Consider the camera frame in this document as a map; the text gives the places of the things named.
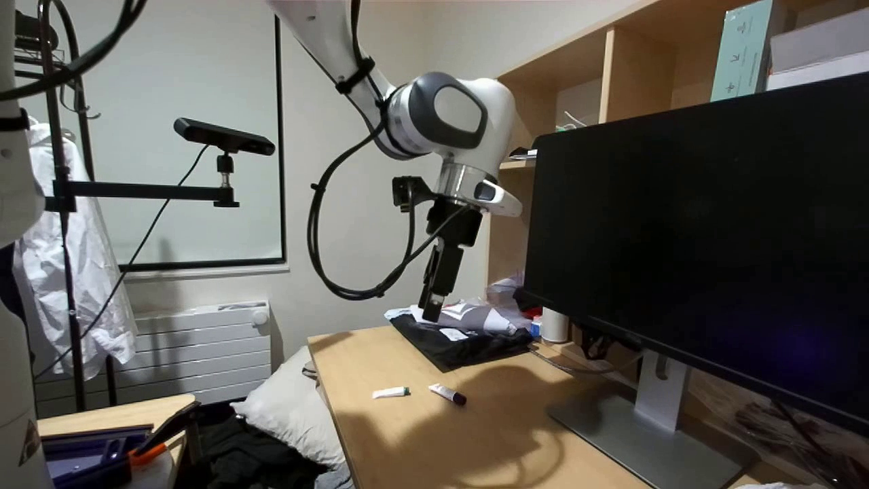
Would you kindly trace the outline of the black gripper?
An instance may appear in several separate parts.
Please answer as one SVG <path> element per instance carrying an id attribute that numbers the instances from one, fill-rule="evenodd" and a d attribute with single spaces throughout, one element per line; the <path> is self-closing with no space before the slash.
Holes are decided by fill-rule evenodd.
<path id="1" fill-rule="evenodd" d="M 433 238 L 423 271 L 421 318 L 433 322 L 440 318 L 440 302 L 452 290 L 462 256 L 474 244 L 481 227 L 481 212 L 458 207 L 451 197 L 438 196 L 425 215 L 425 231 Z"/>

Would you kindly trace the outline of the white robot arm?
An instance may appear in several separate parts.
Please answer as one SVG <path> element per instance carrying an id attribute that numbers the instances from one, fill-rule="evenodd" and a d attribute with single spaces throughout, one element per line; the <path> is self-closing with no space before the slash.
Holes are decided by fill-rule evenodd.
<path id="1" fill-rule="evenodd" d="M 361 0 L 268 0 L 333 89 L 363 116 L 370 140 L 397 161 L 440 155 L 438 188 L 421 177 L 390 183 L 393 204 L 416 218 L 428 202 L 425 233 L 433 244 L 418 298 L 438 320 L 457 286 L 458 263 L 474 244 L 481 215 L 519 218 L 520 202 L 497 178 L 516 119 L 512 92 L 497 78 L 457 78 L 428 71 L 387 85 L 359 48 Z"/>

